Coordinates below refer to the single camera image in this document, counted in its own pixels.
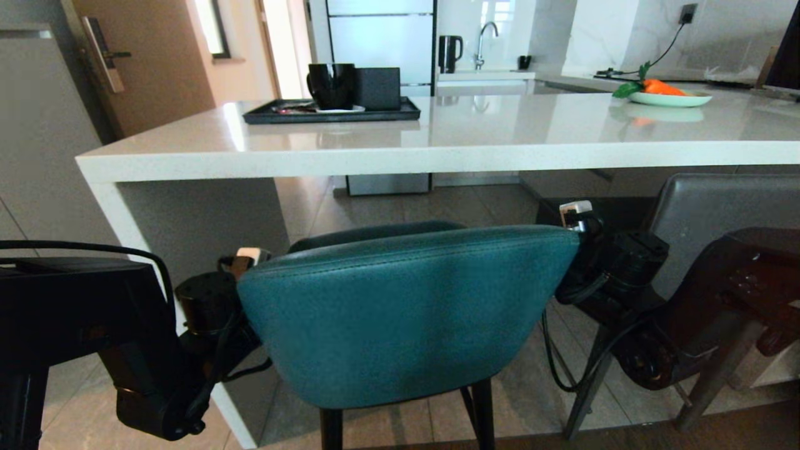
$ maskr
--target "gray tile floor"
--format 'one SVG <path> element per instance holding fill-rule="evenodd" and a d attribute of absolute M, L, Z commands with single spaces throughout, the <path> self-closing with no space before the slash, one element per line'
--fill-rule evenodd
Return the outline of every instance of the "gray tile floor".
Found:
<path fill-rule="evenodd" d="M 428 195 L 349 198 L 334 194 L 328 178 L 279 179 L 278 194 L 290 240 L 353 227 L 448 219 L 471 227 L 533 223 L 537 203 L 520 186 L 448 187 Z M 552 303 L 550 327 L 567 364 L 582 370 L 596 326 L 577 309 Z M 693 380 L 683 385 L 691 388 Z M 748 392 L 726 388 L 711 412 L 747 408 L 796 396 L 796 383 Z M 574 395 L 559 391 L 546 365 L 537 327 L 520 354 L 493 379 L 497 436 L 559 432 Z M 219 411 L 212 405 L 199 436 L 169 443 L 120 424 L 110 378 L 97 356 L 51 369 L 42 449 L 214 449 L 239 450 Z M 608 428 L 674 418 L 681 406 L 671 389 L 650 392 L 630 382 L 614 363 L 587 416 L 584 428 Z M 279 383 L 266 418 L 264 449 L 319 448 L 317 410 Z M 384 408 L 348 411 L 345 446 L 372 447 L 473 439 L 457 392 Z"/>

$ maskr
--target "black cable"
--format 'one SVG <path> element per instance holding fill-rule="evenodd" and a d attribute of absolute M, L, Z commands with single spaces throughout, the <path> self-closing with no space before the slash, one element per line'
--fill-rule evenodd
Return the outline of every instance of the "black cable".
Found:
<path fill-rule="evenodd" d="M 256 372 L 263 372 L 266 369 L 271 368 L 271 367 L 272 367 L 272 358 L 267 358 L 266 361 L 264 361 L 263 363 L 259 364 L 258 366 L 253 366 L 252 368 L 242 369 L 239 372 L 235 372 L 235 373 L 232 373 L 230 375 L 223 376 L 222 377 L 222 381 L 227 383 L 228 381 L 238 380 L 239 378 L 242 378 L 245 375 L 250 375 L 251 373 L 256 373 Z"/>
<path fill-rule="evenodd" d="M 203 405 L 211 396 L 211 391 L 214 390 L 214 385 L 217 383 L 216 379 L 220 376 L 219 363 L 222 359 L 222 351 L 225 349 L 226 344 L 228 344 L 228 338 L 230 338 L 231 330 L 238 328 L 235 327 L 234 324 L 237 323 L 242 316 L 243 313 L 239 311 L 236 314 L 231 315 L 228 321 L 225 323 L 225 328 L 222 329 L 222 334 L 219 336 L 219 340 L 217 341 L 217 348 L 214 350 L 214 362 L 211 363 L 211 372 L 206 378 L 206 382 L 203 384 L 200 392 L 196 397 L 194 397 L 194 400 L 192 400 L 192 403 L 190 403 L 189 407 L 186 409 L 185 417 L 187 419 L 194 416 L 198 408 L 200 408 L 200 406 Z"/>
<path fill-rule="evenodd" d="M 167 313 L 169 314 L 170 322 L 178 325 L 175 318 L 175 297 L 172 291 L 172 280 L 170 279 L 170 272 L 166 268 L 163 259 L 157 255 L 144 250 L 138 250 L 130 247 L 119 247 L 116 245 L 105 245 L 100 243 L 80 243 L 80 242 L 67 242 L 67 241 L 46 241 L 46 240 L 0 240 L 0 250 L 14 250 L 19 248 L 54 248 L 63 250 L 82 250 L 82 251 L 102 251 L 104 253 L 117 253 L 120 255 L 134 255 L 141 256 L 153 261 L 158 267 L 158 272 L 161 274 L 161 280 L 164 283 L 164 291 L 166 294 L 166 303 L 168 306 Z"/>
<path fill-rule="evenodd" d="M 588 380 L 594 373 L 597 371 L 598 367 L 602 360 L 606 357 L 606 355 L 611 352 L 611 349 L 614 348 L 614 345 L 619 342 L 620 339 L 625 337 L 629 332 L 634 330 L 636 327 L 644 324 L 648 320 L 652 318 L 652 315 L 648 315 L 647 317 L 641 318 L 636 322 L 632 323 L 631 325 L 623 328 L 617 335 L 612 339 L 609 340 L 606 346 L 596 354 L 595 358 L 589 358 L 586 361 L 586 369 L 583 371 L 583 376 L 581 377 L 580 381 L 578 381 L 575 385 L 568 386 L 564 384 L 561 380 L 561 377 L 558 375 L 558 371 L 555 368 L 555 362 L 553 361 L 553 351 L 551 348 L 550 342 L 550 331 L 547 327 L 547 310 L 542 312 L 542 334 L 544 335 L 545 340 L 545 351 L 547 353 L 547 363 L 550 365 L 550 374 L 553 376 L 553 380 L 558 385 L 558 387 L 563 390 L 564 392 L 577 392 L 582 387 L 583 384 Z"/>
<path fill-rule="evenodd" d="M 598 275 L 597 278 L 594 279 L 591 283 L 587 284 L 584 287 L 578 287 L 576 289 L 572 289 L 569 291 L 558 292 L 556 291 L 556 298 L 558 302 L 565 305 L 574 305 L 576 303 L 581 303 L 583 300 L 588 299 L 592 296 L 595 292 L 600 289 L 603 284 L 606 284 L 610 275 L 603 272 Z"/>
<path fill-rule="evenodd" d="M 685 25 L 686 25 L 685 23 L 681 24 L 681 27 L 678 28 L 678 32 L 675 33 L 675 37 L 672 39 L 672 43 L 670 44 L 670 46 L 668 46 L 666 48 L 666 51 L 661 56 L 659 56 L 658 59 L 656 59 L 654 63 L 650 64 L 650 67 L 655 66 L 656 64 L 658 64 L 659 61 L 664 59 L 666 54 L 670 53 L 670 50 L 672 50 L 672 46 L 675 45 L 675 41 L 678 40 L 678 36 L 681 34 L 681 30 L 683 30 L 683 27 Z M 637 74 L 638 72 L 639 72 L 638 70 L 634 70 L 632 72 L 622 72 L 621 74 L 617 74 L 617 75 L 630 75 L 630 74 Z"/>

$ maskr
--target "wooden floor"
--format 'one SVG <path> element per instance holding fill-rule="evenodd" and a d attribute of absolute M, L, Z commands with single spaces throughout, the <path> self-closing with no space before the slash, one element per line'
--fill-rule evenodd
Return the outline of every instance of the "wooden floor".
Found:
<path fill-rule="evenodd" d="M 700 419 L 686 433 L 672 422 L 581 432 L 572 442 L 561 435 L 524 436 L 497 441 L 498 450 L 708 450 L 724 448 L 797 450 L 800 448 L 798 401 L 725 412 Z M 402 450 L 475 450 L 474 441 L 394 447 Z"/>

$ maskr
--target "gray chair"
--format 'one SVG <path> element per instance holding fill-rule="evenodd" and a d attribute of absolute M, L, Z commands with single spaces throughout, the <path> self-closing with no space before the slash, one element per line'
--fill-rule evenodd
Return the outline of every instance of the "gray chair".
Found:
<path fill-rule="evenodd" d="M 748 227 L 800 229 L 800 175 L 673 175 L 662 188 L 647 227 L 670 245 L 670 257 L 653 282 L 655 291 L 669 299 L 706 245 L 725 233 Z M 601 327 L 596 348 L 604 344 L 605 334 Z M 739 350 L 752 348 L 758 335 L 754 331 Z M 705 411 L 737 367 L 734 360 L 741 357 L 727 361 L 721 370 L 704 371 L 690 396 L 692 406 L 684 407 L 678 418 L 681 429 Z M 566 428 L 568 439 L 577 435 L 610 362 L 611 357 L 606 357 L 594 378 L 578 392 Z"/>

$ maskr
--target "black tissue box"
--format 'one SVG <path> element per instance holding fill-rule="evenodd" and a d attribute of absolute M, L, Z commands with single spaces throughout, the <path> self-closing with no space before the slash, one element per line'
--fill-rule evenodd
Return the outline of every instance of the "black tissue box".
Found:
<path fill-rule="evenodd" d="M 368 111 L 400 110 L 400 68 L 356 69 L 354 104 Z"/>

